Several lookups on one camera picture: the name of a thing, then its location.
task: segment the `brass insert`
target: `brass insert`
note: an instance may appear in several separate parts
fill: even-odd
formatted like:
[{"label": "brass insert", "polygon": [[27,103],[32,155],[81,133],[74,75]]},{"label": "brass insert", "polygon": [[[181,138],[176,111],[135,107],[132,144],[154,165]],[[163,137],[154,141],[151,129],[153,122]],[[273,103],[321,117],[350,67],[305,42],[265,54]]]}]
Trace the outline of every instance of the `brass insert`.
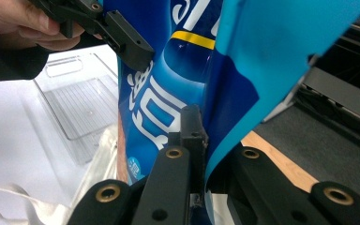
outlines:
[{"label": "brass insert", "polygon": [[342,205],[352,205],[353,197],[344,190],[336,187],[326,187],[323,190],[325,196],[332,202]]},{"label": "brass insert", "polygon": [[260,156],[260,154],[258,152],[250,150],[250,149],[243,151],[242,155],[246,158],[251,158],[251,159],[255,159]]},{"label": "brass insert", "polygon": [[109,203],[118,198],[121,193],[121,188],[117,185],[106,185],[98,190],[96,193],[96,200],[101,203]]},{"label": "brass insert", "polygon": [[183,156],[183,152],[179,149],[171,149],[166,151],[166,157],[168,158],[180,158]]},{"label": "brass insert", "polygon": [[99,9],[100,9],[100,5],[94,3],[94,4],[92,4],[92,9],[94,9],[94,10],[99,10]]}]

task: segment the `black plastic bracket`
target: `black plastic bracket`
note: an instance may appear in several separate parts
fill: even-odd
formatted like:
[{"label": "black plastic bracket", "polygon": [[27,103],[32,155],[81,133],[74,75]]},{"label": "black plastic bracket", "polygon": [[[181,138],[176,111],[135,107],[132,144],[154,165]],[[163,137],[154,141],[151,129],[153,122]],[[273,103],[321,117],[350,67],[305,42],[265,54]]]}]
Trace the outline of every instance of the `black plastic bracket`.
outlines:
[{"label": "black plastic bracket", "polygon": [[170,134],[150,174],[131,187],[115,180],[95,184],[68,224],[188,224],[190,190],[203,193],[206,143],[199,107],[186,106],[180,132]]},{"label": "black plastic bracket", "polygon": [[60,32],[72,38],[73,23],[91,34],[100,34],[130,68],[144,72],[155,54],[154,49],[117,10],[103,14],[96,0],[29,0],[46,15],[60,23]]},{"label": "black plastic bracket", "polygon": [[334,182],[317,183],[308,194],[263,151],[241,143],[215,169],[208,188],[228,194],[236,225],[360,224],[360,195]]}]

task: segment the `hand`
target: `hand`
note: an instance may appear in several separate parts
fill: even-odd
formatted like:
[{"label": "hand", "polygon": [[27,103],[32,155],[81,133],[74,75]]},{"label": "hand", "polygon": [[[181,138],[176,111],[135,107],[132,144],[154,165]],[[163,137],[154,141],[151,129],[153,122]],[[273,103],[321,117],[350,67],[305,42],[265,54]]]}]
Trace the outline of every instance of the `hand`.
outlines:
[{"label": "hand", "polygon": [[0,48],[24,49],[40,45],[63,51],[80,41],[83,29],[74,24],[74,38],[59,33],[59,23],[50,19],[27,0],[0,0]]}]

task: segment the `screw hole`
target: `screw hole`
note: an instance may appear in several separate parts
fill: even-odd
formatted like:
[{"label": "screw hole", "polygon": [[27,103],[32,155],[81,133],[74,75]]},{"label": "screw hole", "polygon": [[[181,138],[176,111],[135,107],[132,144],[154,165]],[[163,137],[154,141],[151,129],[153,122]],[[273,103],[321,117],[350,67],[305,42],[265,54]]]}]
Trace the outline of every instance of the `screw hole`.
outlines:
[{"label": "screw hole", "polygon": [[300,211],[292,211],[291,214],[294,220],[297,220],[299,222],[306,223],[308,220],[306,215]]},{"label": "screw hole", "polygon": [[245,150],[242,154],[244,155],[244,157],[251,158],[251,159],[255,159],[260,156],[259,153],[255,152],[253,150]]},{"label": "screw hole", "polygon": [[327,187],[323,190],[323,193],[325,194],[326,198],[334,203],[342,205],[353,204],[353,197],[339,188]]},{"label": "screw hole", "polygon": [[163,209],[157,209],[153,212],[152,216],[156,221],[163,221],[168,217],[168,213]]},{"label": "screw hole", "polygon": [[168,158],[180,158],[181,156],[183,156],[183,152],[178,149],[171,149],[166,152]]},{"label": "screw hole", "polygon": [[94,9],[94,10],[99,10],[99,9],[100,9],[100,5],[94,3],[94,4],[92,4],[92,9]]},{"label": "screw hole", "polygon": [[121,189],[117,185],[107,185],[98,190],[96,200],[101,203],[109,203],[118,198]]}]

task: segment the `gray metal panel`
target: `gray metal panel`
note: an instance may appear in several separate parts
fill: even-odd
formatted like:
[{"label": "gray metal panel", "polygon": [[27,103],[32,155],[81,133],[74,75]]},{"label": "gray metal panel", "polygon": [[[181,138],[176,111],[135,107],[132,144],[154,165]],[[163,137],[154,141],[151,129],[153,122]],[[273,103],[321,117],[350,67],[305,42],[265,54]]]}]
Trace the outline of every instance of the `gray metal panel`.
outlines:
[{"label": "gray metal panel", "polygon": [[313,67],[304,84],[360,115],[360,89]]}]

